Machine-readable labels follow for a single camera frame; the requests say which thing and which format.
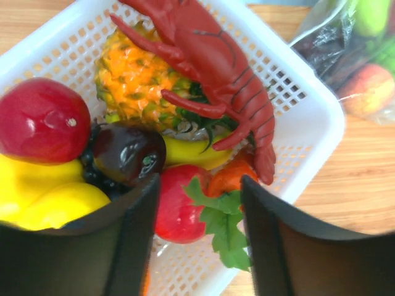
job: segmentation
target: basket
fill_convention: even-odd
[[[274,183],[268,190],[294,203],[344,133],[344,114],[313,70],[258,16],[237,0],[202,0],[240,44],[255,73],[275,98]],[[96,99],[93,62],[113,32],[109,12],[141,19],[116,0],[79,0],[0,57],[0,95],[34,76],[66,84],[86,100],[92,117],[105,106]],[[154,239],[150,295],[220,295],[238,273],[212,251],[211,237],[177,245]]]

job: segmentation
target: red fruit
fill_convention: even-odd
[[[0,153],[10,157],[69,162],[83,152],[90,126],[81,96],[47,78],[21,82],[0,99]]]
[[[190,244],[202,238],[206,224],[200,222],[203,206],[195,207],[185,194],[184,186],[197,176],[206,194],[210,173],[195,165],[180,165],[164,170],[160,176],[161,190],[155,233],[177,244]]]

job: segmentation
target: apple leaf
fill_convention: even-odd
[[[212,248],[220,255],[227,268],[249,271],[251,262],[244,248],[249,246],[246,236],[238,229],[243,220],[240,211],[240,192],[226,193],[219,198],[204,195],[197,178],[191,180],[185,192],[194,201],[194,205],[203,205],[200,221],[206,224],[206,234],[213,234]]]
[[[186,194],[193,199],[195,206],[214,208],[226,214],[240,214],[241,196],[240,191],[235,190],[225,193],[217,198],[206,196],[200,184],[200,180],[194,177],[188,186],[184,187]]]
[[[232,251],[221,250],[219,251],[219,254],[222,263],[227,268],[238,268],[240,270],[249,271],[249,268],[251,267],[250,258],[243,249]]]

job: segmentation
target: banana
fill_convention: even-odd
[[[218,135],[214,142],[224,139],[228,133]],[[215,151],[211,146],[207,147],[209,140],[184,141],[163,136],[166,143],[166,165],[175,166],[181,164],[198,165],[206,170],[213,170],[227,161],[232,156],[233,150]]]

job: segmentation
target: clear plastic bag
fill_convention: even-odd
[[[394,0],[319,0],[291,46],[346,113],[395,125]]]

